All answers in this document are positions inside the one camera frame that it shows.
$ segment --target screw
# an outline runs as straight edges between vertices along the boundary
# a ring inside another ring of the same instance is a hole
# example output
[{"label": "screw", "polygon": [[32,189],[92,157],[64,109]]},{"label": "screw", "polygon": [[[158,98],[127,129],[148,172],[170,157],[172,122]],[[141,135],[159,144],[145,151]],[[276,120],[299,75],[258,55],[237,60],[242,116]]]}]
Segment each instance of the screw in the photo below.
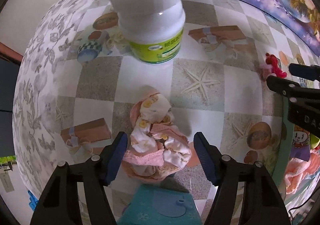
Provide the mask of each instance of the screw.
[{"label": "screw", "polygon": [[66,164],[66,161],[59,161],[58,162],[58,166],[60,166],[60,167],[65,166],[65,164]]},{"label": "screw", "polygon": [[260,161],[256,161],[254,164],[255,164],[257,167],[263,167],[263,163],[260,162]]},{"label": "screw", "polygon": [[297,102],[298,102],[298,100],[297,100],[295,97],[291,97],[289,100],[290,100],[292,103],[297,103]]},{"label": "screw", "polygon": [[99,155],[91,156],[91,160],[94,161],[94,162],[99,161],[100,160],[100,156]]},{"label": "screw", "polygon": [[221,157],[221,159],[222,159],[223,161],[228,162],[228,161],[230,161],[230,160],[231,160],[231,157],[230,157],[230,156],[228,156],[228,155],[223,155],[223,156]]}]

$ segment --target jar label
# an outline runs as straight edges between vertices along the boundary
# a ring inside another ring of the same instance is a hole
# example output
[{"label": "jar label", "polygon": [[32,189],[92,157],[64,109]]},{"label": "jar label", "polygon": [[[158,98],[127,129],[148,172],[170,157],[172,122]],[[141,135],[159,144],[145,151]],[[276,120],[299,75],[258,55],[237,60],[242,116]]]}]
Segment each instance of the jar label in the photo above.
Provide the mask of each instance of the jar label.
[{"label": "jar label", "polygon": [[180,50],[182,32],[183,30],[165,42],[155,44],[130,42],[130,46],[138,59],[147,63],[162,63],[177,55]]}]

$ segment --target teal box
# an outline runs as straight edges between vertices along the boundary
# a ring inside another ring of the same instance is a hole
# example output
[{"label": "teal box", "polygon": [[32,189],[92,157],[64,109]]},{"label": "teal box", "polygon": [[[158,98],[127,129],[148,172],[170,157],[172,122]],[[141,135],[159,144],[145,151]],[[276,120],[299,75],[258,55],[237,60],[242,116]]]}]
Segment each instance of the teal box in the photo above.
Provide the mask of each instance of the teal box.
[{"label": "teal box", "polygon": [[143,184],[118,225],[202,225],[192,195]]}]

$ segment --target white plastic jar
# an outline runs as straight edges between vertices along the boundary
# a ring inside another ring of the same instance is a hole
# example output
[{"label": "white plastic jar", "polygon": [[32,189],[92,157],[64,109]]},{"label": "white plastic jar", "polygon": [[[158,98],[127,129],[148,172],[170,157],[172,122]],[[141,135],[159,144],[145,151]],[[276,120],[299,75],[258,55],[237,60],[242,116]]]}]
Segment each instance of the white plastic jar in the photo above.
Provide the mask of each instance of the white plastic jar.
[{"label": "white plastic jar", "polygon": [[180,49],[185,13],[181,0],[110,0],[119,28],[135,56],[148,63],[173,58]]}]

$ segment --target red plush toy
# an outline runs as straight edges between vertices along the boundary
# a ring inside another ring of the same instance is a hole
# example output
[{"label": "red plush toy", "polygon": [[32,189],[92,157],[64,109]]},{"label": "red plush toy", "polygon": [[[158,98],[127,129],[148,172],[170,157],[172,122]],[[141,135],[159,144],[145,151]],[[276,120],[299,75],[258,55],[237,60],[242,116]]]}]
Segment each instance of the red plush toy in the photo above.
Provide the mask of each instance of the red plush toy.
[{"label": "red plush toy", "polygon": [[266,53],[266,64],[271,65],[271,73],[274,73],[279,78],[287,77],[287,73],[283,72],[278,66],[278,59],[273,54]]}]

